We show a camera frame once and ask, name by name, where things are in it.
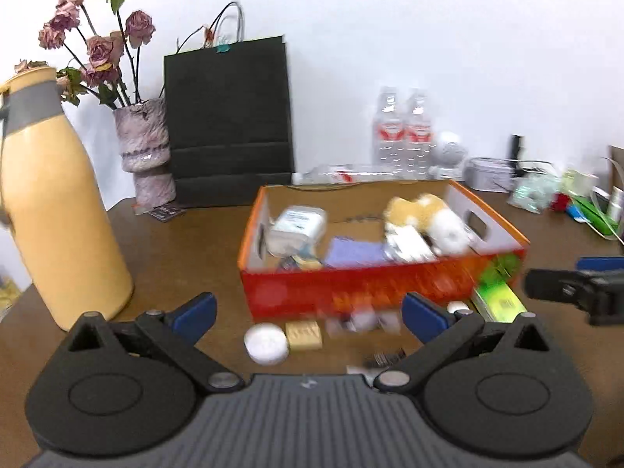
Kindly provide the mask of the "clear plastic wrapper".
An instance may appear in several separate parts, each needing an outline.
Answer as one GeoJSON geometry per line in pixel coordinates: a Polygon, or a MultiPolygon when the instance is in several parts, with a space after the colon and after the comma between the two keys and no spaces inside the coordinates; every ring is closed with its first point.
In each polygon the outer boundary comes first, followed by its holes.
{"type": "Polygon", "coordinates": [[[397,310],[357,310],[350,314],[340,314],[327,318],[326,332],[331,337],[353,334],[367,334],[382,331],[389,335],[400,335],[401,315],[397,310]]]}

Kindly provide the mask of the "white yellow plush toy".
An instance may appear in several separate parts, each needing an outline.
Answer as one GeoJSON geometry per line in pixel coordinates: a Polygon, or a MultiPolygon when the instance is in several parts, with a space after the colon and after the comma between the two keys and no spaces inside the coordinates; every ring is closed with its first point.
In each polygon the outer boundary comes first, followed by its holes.
{"type": "Polygon", "coordinates": [[[425,193],[413,201],[395,197],[384,211],[385,254],[403,263],[467,254],[477,234],[445,201],[425,193]]]}

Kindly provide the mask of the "small dark packet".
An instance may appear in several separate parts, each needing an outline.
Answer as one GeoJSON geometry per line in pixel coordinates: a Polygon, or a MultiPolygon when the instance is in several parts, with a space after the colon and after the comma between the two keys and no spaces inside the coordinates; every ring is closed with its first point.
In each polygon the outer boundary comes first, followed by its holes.
{"type": "Polygon", "coordinates": [[[323,267],[324,263],[310,253],[297,253],[282,258],[277,265],[278,271],[318,271],[323,267]]]}

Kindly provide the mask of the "purple towel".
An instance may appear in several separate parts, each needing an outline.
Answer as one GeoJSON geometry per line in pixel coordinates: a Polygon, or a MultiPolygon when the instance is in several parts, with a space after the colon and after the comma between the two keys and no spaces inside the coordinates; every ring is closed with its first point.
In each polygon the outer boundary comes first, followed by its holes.
{"type": "Polygon", "coordinates": [[[354,268],[386,265],[390,260],[383,243],[334,237],[323,262],[325,267],[330,268],[354,268]]]}

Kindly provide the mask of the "white wet wipes canister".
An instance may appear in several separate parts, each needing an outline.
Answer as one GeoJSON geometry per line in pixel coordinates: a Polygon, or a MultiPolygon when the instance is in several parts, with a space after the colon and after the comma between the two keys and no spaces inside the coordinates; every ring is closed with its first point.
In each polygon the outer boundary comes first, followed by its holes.
{"type": "Polygon", "coordinates": [[[271,225],[266,234],[266,250],[275,257],[294,255],[315,246],[325,234],[327,213],[310,206],[289,206],[271,225]]]}

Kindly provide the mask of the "black hair clip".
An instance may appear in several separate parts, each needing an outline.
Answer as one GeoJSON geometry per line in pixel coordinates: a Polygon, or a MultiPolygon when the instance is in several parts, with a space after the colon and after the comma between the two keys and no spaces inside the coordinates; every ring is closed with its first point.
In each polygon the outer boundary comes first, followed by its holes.
{"type": "Polygon", "coordinates": [[[382,370],[392,367],[405,357],[406,352],[403,349],[388,353],[375,353],[364,359],[363,367],[367,370],[382,370]]]}

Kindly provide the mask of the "green tissue pack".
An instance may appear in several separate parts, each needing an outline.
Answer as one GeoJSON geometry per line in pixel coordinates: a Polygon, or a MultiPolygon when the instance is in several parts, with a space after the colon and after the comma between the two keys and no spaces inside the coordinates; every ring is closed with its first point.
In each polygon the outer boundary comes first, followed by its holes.
{"type": "Polygon", "coordinates": [[[472,302],[487,322],[512,323],[527,310],[509,285],[520,269],[520,258],[506,253],[493,258],[477,280],[472,302]]]}

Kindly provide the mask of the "round white case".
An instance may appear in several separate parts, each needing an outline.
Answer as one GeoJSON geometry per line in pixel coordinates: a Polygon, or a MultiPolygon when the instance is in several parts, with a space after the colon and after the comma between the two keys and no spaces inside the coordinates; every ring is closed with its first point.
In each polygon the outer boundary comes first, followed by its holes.
{"type": "Polygon", "coordinates": [[[290,353],[284,330],[273,323],[257,323],[243,336],[245,350],[258,365],[279,365],[290,353]]]}

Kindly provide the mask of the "white charger block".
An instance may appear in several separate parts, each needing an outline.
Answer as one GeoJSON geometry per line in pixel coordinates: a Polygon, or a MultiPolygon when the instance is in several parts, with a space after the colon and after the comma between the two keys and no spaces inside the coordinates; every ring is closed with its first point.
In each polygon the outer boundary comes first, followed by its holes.
{"type": "Polygon", "coordinates": [[[597,186],[599,178],[595,174],[567,169],[560,182],[560,192],[568,197],[587,198],[597,186]]]}

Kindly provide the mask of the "iridescent cellophane wrap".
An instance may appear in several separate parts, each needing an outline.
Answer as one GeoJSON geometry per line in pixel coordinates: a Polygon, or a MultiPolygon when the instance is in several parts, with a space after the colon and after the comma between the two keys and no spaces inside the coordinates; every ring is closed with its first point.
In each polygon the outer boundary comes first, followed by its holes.
{"type": "Polygon", "coordinates": [[[550,173],[530,173],[517,180],[508,198],[512,207],[540,214],[548,209],[560,191],[560,178],[550,173]]]}

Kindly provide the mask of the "white astronaut speaker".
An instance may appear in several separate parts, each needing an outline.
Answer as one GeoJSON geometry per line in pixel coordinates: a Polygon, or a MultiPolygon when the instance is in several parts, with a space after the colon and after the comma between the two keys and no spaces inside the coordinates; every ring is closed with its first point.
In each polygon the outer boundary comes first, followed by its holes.
{"type": "Polygon", "coordinates": [[[433,180],[452,180],[460,182],[463,179],[463,167],[468,157],[468,149],[461,137],[450,131],[439,132],[431,148],[431,167],[429,176],[433,180]]]}

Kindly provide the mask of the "lying water bottle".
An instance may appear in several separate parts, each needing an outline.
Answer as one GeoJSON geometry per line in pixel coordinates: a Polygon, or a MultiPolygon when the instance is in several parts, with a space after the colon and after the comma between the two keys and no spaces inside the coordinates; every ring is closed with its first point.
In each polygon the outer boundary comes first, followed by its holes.
{"type": "Polygon", "coordinates": [[[392,181],[393,173],[386,166],[343,164],[320,165],[307,172],[294,172],[292,184],[296,186],[357,184],[379,181],[392,181]]]}

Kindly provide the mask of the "right standing water bottle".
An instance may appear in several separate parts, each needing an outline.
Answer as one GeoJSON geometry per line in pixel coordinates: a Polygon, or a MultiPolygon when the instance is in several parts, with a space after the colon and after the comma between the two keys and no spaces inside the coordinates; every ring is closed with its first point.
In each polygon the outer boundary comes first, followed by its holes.
{"type": "Polygon", "coordinates": [[[407,100],[403,130],[406,173],[414,180],[427,180],[434,132],[423,90],[414,90],[407,100]]]}

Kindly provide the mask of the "left standing water bottle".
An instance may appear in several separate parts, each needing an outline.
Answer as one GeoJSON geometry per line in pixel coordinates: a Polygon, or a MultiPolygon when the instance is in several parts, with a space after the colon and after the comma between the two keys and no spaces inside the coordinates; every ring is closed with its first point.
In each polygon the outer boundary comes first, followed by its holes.
{"type": "Polygon", "coordinates": [[[398,90],[383,87],[376,103],[372,125],[374,162],[399,176],[404,173],[404,129],[398,90]]]}

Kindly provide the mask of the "pink textured vase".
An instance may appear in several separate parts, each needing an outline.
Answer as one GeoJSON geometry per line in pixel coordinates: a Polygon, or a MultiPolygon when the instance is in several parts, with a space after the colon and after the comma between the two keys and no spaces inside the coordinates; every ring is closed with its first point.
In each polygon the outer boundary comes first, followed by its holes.
{"type": "Polygon", "coordinates": [[[122,168],[132,174],[138,206],[149,210],[173,201],[165,99],[118,108],[113,117],[122,168]]]}

